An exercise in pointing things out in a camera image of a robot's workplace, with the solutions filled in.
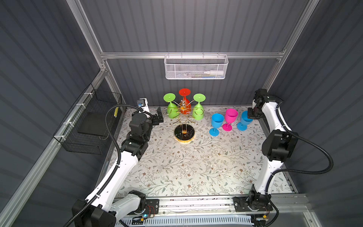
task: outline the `blue wine glass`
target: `blue wine glass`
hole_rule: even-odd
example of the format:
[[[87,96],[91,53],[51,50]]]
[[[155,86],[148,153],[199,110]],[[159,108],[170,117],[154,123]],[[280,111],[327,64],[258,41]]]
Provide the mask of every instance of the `blue wine glass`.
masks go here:
[[[211,136],[219,135],[218,128],[222,126],[223,121],[224,121],[224,116],[222,114],[213,114],[213,116],[212,116],[212,127],[214,129],[209,130],[209,134]]]
[[[250,124],[253,121],[253,119],[249,119],[247,117],[247,111],[244,111],[241,115],[241,122],[237,124],[237,128],[241,131],[244,131],[247,129],[247,125]]]

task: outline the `wire mesh basket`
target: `wire mesh basket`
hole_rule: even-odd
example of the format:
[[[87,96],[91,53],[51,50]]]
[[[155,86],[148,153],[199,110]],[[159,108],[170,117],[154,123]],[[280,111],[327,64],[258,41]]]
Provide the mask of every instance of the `wire mesh basket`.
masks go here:
[[[54,138],[66,151],[88,154],[107,152],[111,139],[106,131],[105,115],[112,106],[121,104],[121,100],[121,94],[93,90],[82,104],[77,104],[79,106],[72,119],[63,123],[66,124],[63,134],[54,135]],[[117,114],[114,111],[108,114],[107,121],[112,133],[116,131],[121,113],[122,109],[119,108]]]
[[[227,55],[216,57],[164,57],[165,77],[169,80],[224,79],[228,66]]]

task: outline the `corrugated wall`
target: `corrugated wall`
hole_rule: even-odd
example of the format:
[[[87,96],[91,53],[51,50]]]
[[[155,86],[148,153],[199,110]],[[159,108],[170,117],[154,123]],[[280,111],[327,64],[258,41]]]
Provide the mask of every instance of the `corrugated wall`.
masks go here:
[[[163,96],[174,93],[178,102],[182,88],[191,90],[189,100],[196,93],[204,94],[207,99],[203,105],[251,104],[254,91],[264,85],[276,60],[231,59],[224,80],[167,80],[162,59],[110,59],[108,62],[123,88],[126,103],[146,97],[151,106],[167,106]]]
[[[320,1],[270,93],[285,98],[293,131],[334,159],[323,175],[291,174],[323,226],[361,226],[363,215],[363,1]],[[326,158],[299,142],[288,168],[320,170]]]
[[[0,1],[0,210],[98,71],[65,1]],[[63,224],[101,167],[99,156],[60,150],[13,226],[54,226],[51,213]]]
[[[277,52],[306,0],[81,0],[104,52]],[[127,103],[190,88],[204,105],[250,104],[275,60],[230,59],[224,80],[165,79],[162,60],[108,60]]]

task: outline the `table surface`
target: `table surface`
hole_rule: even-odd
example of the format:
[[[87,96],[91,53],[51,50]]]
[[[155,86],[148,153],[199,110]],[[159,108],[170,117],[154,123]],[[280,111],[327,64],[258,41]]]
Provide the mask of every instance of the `table surface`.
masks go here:
[[[215,113],[225,116],[227,109],[238,111],[232,131],[220,127],[220,134],[209,134],[211,117]],[[261,146],[265,135],[258,121],[252,121],[247,130],[237,129],[247,106],[204,107],[204,118],[192,126],[194,139],[180,143],[174,137],[176,120],[164,115],[164,122],[154,126],[149,147],[138,164],[131,170],[117,197],[124,197],[131,190],[147,196],[237,195],[247,194],[256,181],[262,166]],[[117,139],[121,144],[130,131],[133,110],[128,109]],[[114,150],[109,169],[117,158]],[[272,193],[291,193],[282,173],[273,182]]]

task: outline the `white mesh basket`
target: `white mesh basket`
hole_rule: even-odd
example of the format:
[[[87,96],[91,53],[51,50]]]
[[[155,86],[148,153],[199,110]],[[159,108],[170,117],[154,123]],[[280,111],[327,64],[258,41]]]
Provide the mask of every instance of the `white mesh basket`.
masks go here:
[[[216,57],[182,57],[165,55],[165,77],[168,80],[224,79],[228,66],[227,55]]]

